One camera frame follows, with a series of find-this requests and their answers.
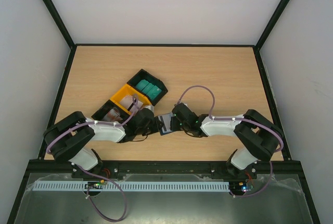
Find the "blue leather card holder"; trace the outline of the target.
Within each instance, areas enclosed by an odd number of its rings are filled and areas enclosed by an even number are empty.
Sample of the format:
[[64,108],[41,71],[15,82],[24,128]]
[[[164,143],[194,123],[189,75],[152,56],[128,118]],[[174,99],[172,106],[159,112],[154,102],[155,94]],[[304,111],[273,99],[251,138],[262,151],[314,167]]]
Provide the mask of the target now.
[[173,117],[172,113],[167,113],[157,116],[157,120],[161,123],[161,125],[158,127],[160,135],[166,135],[173,132],[171,129],[172,117]]

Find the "black bin with teal cards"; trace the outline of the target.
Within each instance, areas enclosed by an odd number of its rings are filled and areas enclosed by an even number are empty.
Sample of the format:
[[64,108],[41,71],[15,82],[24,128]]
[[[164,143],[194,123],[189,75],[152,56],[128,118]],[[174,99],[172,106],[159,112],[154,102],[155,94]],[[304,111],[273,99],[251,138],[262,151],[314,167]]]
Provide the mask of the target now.
[[156,105],[168,92],[167,87],[158,78],[141,69],[127,82],[128,85],[146,96],[152,105]]

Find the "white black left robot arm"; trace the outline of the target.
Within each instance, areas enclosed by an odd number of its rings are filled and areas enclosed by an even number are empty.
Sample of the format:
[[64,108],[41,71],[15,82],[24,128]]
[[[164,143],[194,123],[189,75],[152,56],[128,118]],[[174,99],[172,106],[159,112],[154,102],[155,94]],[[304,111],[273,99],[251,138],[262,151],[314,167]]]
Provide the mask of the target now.
[[56,162],[69,161],[92,171],[101,164],[97,153],[85,146],[90,141],[126,143],[138,136],[159,132],[164,123],[145,107],[129,116],[123,123],[107,122],[86,118],[81,111],[75,111],[63,120],[49,127],[43,134],[47,144],[46,153]]

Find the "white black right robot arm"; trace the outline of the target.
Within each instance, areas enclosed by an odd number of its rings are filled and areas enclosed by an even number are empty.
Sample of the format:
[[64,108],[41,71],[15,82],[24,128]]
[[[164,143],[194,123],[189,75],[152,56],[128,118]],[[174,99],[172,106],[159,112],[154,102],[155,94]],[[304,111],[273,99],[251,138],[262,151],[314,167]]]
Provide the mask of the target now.
[[270,161],[284,147],[281,129],[254,109],[238,116],[198,116],[186,104],[178,103],[172,110],[171,130],[184,131],[195,138],[217,135],[239,138],[244,147],[235,150],[225,165],[226,173],[233,178],[240,177],[258,160]]

